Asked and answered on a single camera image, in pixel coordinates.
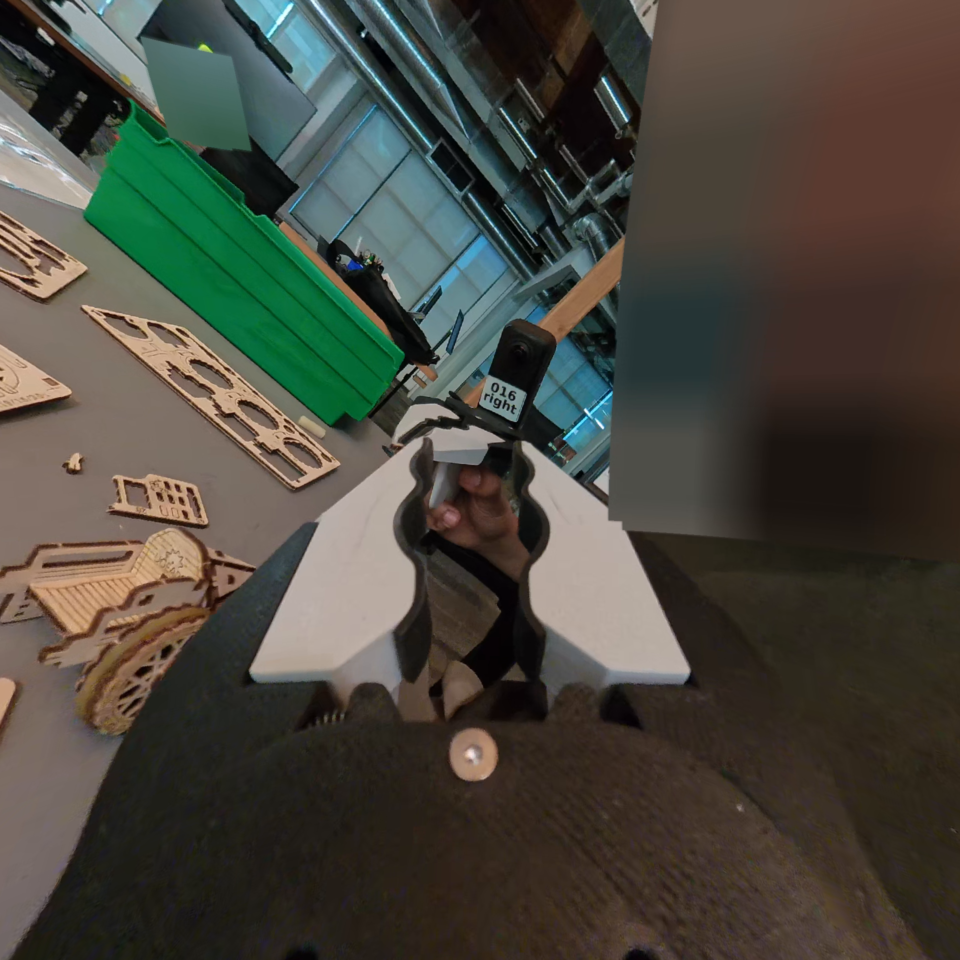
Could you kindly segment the clear plastic sheet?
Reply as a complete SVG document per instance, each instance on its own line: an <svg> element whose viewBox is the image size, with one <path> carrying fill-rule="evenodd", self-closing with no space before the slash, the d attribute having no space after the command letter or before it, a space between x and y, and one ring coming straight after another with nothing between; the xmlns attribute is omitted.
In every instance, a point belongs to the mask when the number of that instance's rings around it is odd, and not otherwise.
<svg viewBox="0 0 960 960"><path fill-rule="evenodd" d="M84 210L96 190L99 175L2 92L1 181Z"/></svg>

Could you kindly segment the black box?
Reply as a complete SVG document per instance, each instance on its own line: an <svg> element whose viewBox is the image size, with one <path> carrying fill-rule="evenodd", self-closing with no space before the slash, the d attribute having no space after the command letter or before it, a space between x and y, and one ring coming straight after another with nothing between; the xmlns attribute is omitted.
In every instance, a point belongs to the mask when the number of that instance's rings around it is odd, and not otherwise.
<svg viewBox="0 0 960 960"><path fill-rule="evenodd" d="M199 155L243 192L246 206L254 214L276 220L299 189L253 138L248 150L204 147Z"/></svg>

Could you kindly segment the wooden beam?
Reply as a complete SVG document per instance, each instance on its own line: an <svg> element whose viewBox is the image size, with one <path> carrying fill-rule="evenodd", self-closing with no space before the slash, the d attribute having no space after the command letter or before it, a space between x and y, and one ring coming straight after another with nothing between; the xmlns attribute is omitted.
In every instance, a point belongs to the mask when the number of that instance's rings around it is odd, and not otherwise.
<svg viewBox="0 0 960 960"><path fill-rule="evenodd" d="M616 240L585 272L577 267L586 266L587 247L578 246L524 282L515 294L510 294L507 306L500 309L496 318L506 322L521 318L522 307L535 295L572 280L573 287L538 321L538 325L551 333L557 343L562 342L617 286L622 273L625 241L625 237Z"/></svg>

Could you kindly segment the black bag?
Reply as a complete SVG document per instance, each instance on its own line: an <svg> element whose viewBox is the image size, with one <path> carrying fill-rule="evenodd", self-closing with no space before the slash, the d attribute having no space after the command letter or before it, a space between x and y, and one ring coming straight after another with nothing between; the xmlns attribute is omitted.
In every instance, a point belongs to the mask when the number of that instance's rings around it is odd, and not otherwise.
<svg viewBox="0 0 960 960"><path fill-rule="evenodd" d="M389 286L383 264L376 256L369 252L355 253L345 242L335 239L326 248L325 260L384 323L407 363L431 366L439 361L423 330Z"/></svg>

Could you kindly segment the large wooden parts sheet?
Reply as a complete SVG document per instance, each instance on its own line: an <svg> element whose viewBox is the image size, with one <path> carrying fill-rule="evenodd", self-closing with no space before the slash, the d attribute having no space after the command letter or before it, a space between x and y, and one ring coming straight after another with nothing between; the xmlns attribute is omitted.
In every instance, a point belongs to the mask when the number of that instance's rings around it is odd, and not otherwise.
<svg viewBox="0 0 960 960"><path fill-rule="evenodd" d="M36 365L1 346L1 413L72 397L72 390Z"/></svg>

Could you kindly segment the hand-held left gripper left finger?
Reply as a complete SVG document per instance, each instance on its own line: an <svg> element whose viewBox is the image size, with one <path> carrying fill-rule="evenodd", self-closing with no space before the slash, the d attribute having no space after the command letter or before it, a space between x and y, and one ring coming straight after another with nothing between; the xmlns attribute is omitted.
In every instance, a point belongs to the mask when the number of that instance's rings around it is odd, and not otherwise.
<svg viewBox="0 0 960 960"><path fill-rule="evenodd" d="M431 440L408 443L323 512L249 666L258 684L325 682L346 707L374 683L395 705L403 688L395 633L424 576L402 548L397 518L423 505Z"/></svg>

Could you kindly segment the wooden table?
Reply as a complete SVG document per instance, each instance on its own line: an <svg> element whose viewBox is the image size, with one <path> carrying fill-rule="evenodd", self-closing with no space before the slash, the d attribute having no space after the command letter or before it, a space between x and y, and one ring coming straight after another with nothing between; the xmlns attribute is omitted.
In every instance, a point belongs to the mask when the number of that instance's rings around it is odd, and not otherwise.
<svg viewBox="0 0 960 960"><path fill-rule="evenodd" d="M96 74L118 96L133 99L139 106L148 109L160 122L163 121L159 108L153 103L152 95L148 94L146 88L140 85L137 80L140 75L146 74L145 61L121 39L116 40L123 47L123 51L120 52L120 63L114 62L106 53L101 52L100 48L94 44L92 39L88 39L82 30L93 28L95 22L100 24L98 29L101 31L111 33L112 30L105 26L102 20L84 3L76 3L80 9L80 20L76 25L67 20L64 14L56 12L53 2L50 2L48 6L43 6L43 2L11 1L7 2L7 5L16 9L18 15L26 18L33 28L45 31L45 35L51 39L51 42L57 48L65 51L67 56L72 57L84 69ZM393 339L391 331L382 318L343 282L336 271L330 268L318 252L308 245L306 239L297 234L292 226L282 225L280 230L371 323L383 332L388 340Z"/></svg>

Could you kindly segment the dark grey panel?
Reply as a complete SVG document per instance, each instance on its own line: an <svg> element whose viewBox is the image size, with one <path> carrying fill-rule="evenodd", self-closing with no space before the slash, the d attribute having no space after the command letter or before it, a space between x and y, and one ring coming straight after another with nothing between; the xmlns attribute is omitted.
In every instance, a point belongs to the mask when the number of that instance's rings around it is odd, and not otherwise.
<svg viewBox="0 0 960 960"><path fill-rule="evenodd" d="M251 139L277 161L315 108L292 78L290 56L280 52L279 43L267 38L268 27L255 19L255 6L239 1L164 1L137 40L204 44L229 56Z"/></svg>

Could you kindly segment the green plastic bin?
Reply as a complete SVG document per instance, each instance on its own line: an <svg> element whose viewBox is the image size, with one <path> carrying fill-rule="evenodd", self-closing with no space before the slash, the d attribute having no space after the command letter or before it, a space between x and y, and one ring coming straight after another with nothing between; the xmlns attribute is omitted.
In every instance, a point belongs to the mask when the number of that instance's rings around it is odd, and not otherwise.
<svg viewBox="0 0 960 960"><path fill-rule="evenodd" d="M134 101L83 216L327 424L364 419L404 366L271 219Z"/></svg>

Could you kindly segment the wooden model car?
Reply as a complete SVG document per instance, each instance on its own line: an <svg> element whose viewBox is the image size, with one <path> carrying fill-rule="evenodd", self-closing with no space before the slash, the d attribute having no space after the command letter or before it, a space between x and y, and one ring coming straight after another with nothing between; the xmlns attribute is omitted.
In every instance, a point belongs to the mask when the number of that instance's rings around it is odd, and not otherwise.
<svg viewBox="0 0 960 960"><path fill-rule="evenodd" d="M1 619L46 618L58 639L38 661L79 666L78 717L119 737L186 643L256 571L174 528L144 541L40 544L2 568Z"/></svg>

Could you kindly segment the person's right hand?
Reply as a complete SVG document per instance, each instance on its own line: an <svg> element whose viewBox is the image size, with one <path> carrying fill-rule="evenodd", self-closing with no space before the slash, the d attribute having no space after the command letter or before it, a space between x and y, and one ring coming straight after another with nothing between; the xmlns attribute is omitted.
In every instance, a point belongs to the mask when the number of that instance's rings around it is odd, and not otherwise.
<svg viewBox="0 0 960 960"><path fill-rule="evenodd" d="M426 508L427 528L520 582L530 553L502 479L484 465L460 464L458 469L453 499Z"/></svg>

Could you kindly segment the long wooden parts sheet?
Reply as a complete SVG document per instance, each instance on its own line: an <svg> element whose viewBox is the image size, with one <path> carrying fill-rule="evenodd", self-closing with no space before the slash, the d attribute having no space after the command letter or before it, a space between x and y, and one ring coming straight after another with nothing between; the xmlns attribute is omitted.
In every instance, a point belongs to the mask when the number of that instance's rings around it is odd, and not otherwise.
<svg viewBox="0 0 960 960"><path fill-rule="evenodd" d="M78 281L88 266L41 234L1 212L1 250L14 262L1 267L1 281L37 302L47 302Z"/></svg>

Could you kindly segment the grey desk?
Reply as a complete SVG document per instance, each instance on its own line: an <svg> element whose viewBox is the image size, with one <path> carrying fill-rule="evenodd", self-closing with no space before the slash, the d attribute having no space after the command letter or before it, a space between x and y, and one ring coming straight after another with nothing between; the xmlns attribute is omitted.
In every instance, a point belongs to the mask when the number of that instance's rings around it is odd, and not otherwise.
<svg viewBox="0 0 960 960"><path fill-rule="evenodd" d="M303 404L94 229L80 210L2 186L2 210L88 271L48 302L2 286L2 345L65 382L65 401L1 425L2 566L34 546L144 540L159 524L108 513L113 476L164 474L199 487L198 536L249 563L265 561L386 457L369 421L340 421L322 445L341 466L299 491L279 482L83 313L113 309L191 330L292 420ZM83 455L81 474L63 463ZM120 740L76 715L77 668L40 664L57 639L46 618L3 624L2 677L18 695L2 731L1 956L9 958L65 869Z"/></svg>

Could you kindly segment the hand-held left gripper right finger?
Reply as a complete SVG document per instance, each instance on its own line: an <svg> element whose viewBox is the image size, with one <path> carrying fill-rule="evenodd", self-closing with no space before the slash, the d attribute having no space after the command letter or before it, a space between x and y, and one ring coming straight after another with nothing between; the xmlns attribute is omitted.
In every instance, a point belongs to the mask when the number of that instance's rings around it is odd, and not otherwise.
<svg viewBox="0 0 960 960"><path fill-rule="evenodd" d="M532 613L545 629L538 678L546 688L684 685L689 662L628 534L540 451L527 442L520 450L548 528L529 573Z"/></svg>

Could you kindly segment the silver ventilation ducts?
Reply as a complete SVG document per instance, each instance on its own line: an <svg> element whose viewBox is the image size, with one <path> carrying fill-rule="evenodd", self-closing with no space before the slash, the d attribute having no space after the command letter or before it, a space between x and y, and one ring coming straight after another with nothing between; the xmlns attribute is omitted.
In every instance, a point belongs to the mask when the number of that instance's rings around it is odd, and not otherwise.
<svg viewBox="0 0 960 960"><path fill-rule="evenodd" d="M300 2L510 265L625 234L656 2Z"/></svg>

